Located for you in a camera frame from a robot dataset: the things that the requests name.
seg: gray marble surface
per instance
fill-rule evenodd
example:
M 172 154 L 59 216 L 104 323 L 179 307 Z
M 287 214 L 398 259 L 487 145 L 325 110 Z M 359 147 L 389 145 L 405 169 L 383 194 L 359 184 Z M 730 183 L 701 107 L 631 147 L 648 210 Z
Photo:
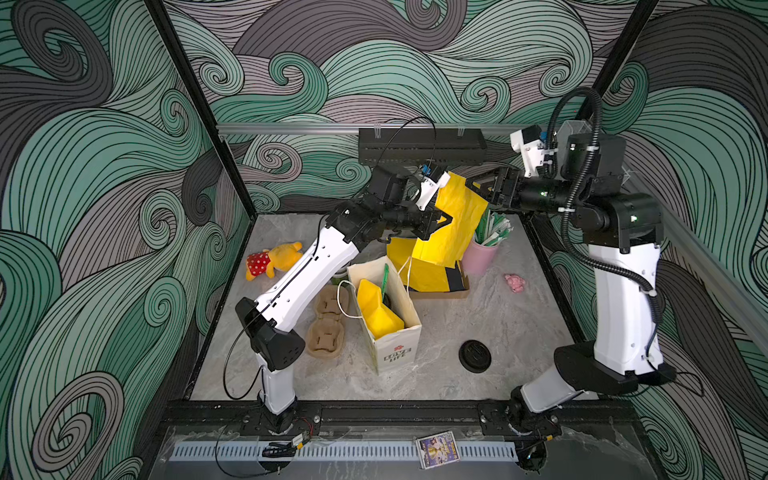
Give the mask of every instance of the gray marble surface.
M 316 238 L 318 220 L 319 215 L 262 215 L 246 255 L 293 241 L 308 247 Z M 502 243 L 490 270 L 484 276 L 469 276 L 467 299 L 414 300 L 422 321 L 415 363 L 377 375 L 359 321 L 346 319 L 346 344 L 339 357 L 320 360 L 305 353 L 294 364 L 297 396 L 305 400 L 508 399 L 513 388 L 546 370 L 554 349 L 572 343 L 571 335 L 520 220 L 512 215 L 510 221 L 514 230 Z M 353 262 L 372 260 L 385 252 L 383 244 L 371 243 Z M 261 275 L 248 282 L 245 258 L 240 263 L 243 275 L 235 279 L 227 297 L 192 400 L 227 400 L 222 369 L 227 351 L 241 331 L 234 306 L 241 297 L 255 298 L 276 281 Z M 512 293 L 504 273 L 525 278 L 525 291 Z M 305 336 L 313 320 L 310 304 L 296 331 Z M 480 340 L 491 350 L 492 364 L 483 373 L 470 373 L 459 363 L 458 348 L 468 339 Z M 242 395 L 253 381 L 258 370 L 254 355 L 243 334 L 227 367 L 227 387 L 235 396 Z M 255 399 L 259 386 L 260 382 L 246 399 Z

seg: pink cup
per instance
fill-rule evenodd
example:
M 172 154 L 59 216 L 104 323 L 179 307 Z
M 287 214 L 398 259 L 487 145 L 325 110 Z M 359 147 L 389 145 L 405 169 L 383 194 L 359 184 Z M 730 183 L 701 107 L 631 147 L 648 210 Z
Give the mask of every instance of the pink cup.
M 485 271 L 491 266 L 497 251 L 498 244 L 493 247 L 484 247 L 472 239 L 462 257 L 464 273 L 471 273 L 473 275 L 485 274 Z

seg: swirl pattern wallpaper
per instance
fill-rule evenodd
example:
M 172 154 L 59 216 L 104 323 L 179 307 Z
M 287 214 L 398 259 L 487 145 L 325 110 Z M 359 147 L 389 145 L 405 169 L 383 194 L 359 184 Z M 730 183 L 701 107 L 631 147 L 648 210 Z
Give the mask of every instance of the swirl pattern wallpaper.
M 765 2 L 660 2 L 604 97 L 604 127 L 627 139 L 630 175 L 768 318 L 766 20 Z M 538 221 L 539 237 L 593 339 L 594 274 L 565 253 L 558 219 L 552 223 Z M 571 233 L 581 240 L 581 232 Z M 660 346 L 667 362 L 701 378 L 703 397 L 670 384 L 630 400 L 670 478 L 764 480 L 768 359 L 700 278 L 683 246 L 667 242 L 657 277 Z M 693 376 L 679 378 L 700 391 Z
M 250 219 L 142 0 L 0 5 L 0 477 L 135 478 Z
M 546 121 L 592 85 L 632 1 L 166 0 L 216 119 Z M 563 118 L 581 105 L 574 101 Z M 493 161 L 515 159 L 489 138 Z M 229 135 L 260 211 L 327 211 L 368 180 L 357 137 Z

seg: white string handle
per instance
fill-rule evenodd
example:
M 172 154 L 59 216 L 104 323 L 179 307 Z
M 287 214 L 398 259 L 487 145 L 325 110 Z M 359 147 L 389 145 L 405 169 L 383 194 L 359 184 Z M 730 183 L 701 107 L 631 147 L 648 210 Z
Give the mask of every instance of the white string handle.
M 406 262 L 408 262 L 408 278 L 406 279 L 406 293 L 408 293 L 408 297 L 411 296 L 411 290 L 408 290 L 408 288 L 411 286 L 411 266 L 413 265 L 413 255 L 406 258 Z M 406 262 L 402 263 L 402 266 L 400 267 L 400 270 L 397 270 L 397 276 L 400 276 L 400 272 L 402 272 L 402 269 L 406 268 Z
M 355 285 L 354 285 L 352 282 L 350 282 L 349 280 L 342 280 L 342 281 L 340 281 L 340 282 L 339 282 L 339 285 L 337 285 L 337 286 L 336 286 L 336 305 L 338 305 L 338 306 L 339 306 L 339 311 L 340 311 L 341 313 L 343 313 L 344 315 L 348 316 L 349 318 L 362 318 L 361 316 L 356 316 L 356 315 L 349 315 L 349 314 L 348 314 L 347 312 L 345 312 L 345 311 L 344 311 L 344 309 L 341 307 L 341 300 L 339 300 L 339 291 L 341 290 L 341 284 L 342 284 L 342 283 L 344 283 L 344 282 L 347 282 L 349 285 L 351 285 L 351 286 L 352 286 L 352 294 L 353 294 L 353 299 L 356 299 L 356 298 L 357 298 L 357 291 L 356 291 L 356 289 L 355 289 Z

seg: winnie the pooh plush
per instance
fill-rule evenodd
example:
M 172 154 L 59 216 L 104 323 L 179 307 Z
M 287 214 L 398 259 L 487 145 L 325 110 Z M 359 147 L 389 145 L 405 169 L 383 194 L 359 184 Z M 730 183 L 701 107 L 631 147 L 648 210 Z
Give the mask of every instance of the winnie the pooh plush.
M 245 277 L 250 282 L 266 272 L 269 278 L 274 278 L 276 268 L 281 272 L 286 272 L 299 261 L 303 255 L 300 250 L 301 242 L 295 242 L 285 243 L 274 247 L 272 250 L 264 250 L 262 253 L 253 253 L 246 259 Z

